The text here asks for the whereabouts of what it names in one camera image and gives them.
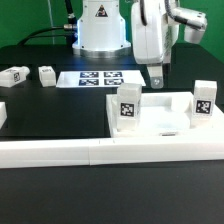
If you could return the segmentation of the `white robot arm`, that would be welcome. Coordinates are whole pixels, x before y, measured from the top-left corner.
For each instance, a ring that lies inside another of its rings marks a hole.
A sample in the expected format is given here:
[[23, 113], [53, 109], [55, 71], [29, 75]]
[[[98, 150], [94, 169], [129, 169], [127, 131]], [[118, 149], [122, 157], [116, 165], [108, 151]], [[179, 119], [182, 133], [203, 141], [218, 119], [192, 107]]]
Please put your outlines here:
[[180, 6], [180, 0], [136, 0], [131, 8], [133, 54], [147, 67], [151, 87], [164, 86], [163, 66], [184, 25], [184, 40], [199, 44], [207, 28], [206, 14]]

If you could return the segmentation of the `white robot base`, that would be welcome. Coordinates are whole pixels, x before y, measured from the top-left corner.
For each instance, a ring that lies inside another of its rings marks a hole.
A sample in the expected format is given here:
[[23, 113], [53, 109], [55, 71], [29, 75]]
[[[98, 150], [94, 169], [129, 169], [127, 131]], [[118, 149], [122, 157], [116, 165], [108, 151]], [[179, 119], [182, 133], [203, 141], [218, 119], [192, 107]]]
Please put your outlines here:
[[75, 55], [114, 58], [127, 55], [126, 22], [120, 15], [119, 0], [83, 0], [83, 13], [77, 21]]

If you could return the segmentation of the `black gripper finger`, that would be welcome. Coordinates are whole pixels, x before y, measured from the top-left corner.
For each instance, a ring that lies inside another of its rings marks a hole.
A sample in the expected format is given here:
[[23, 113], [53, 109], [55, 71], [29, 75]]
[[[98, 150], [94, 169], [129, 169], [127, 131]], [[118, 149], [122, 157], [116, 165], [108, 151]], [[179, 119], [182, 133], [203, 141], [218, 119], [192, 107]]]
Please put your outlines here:
[[153, 89], [161, 89], [164, 86], [162, 66], [148, 66], [147, 70], [150, 77], [151, 87]]

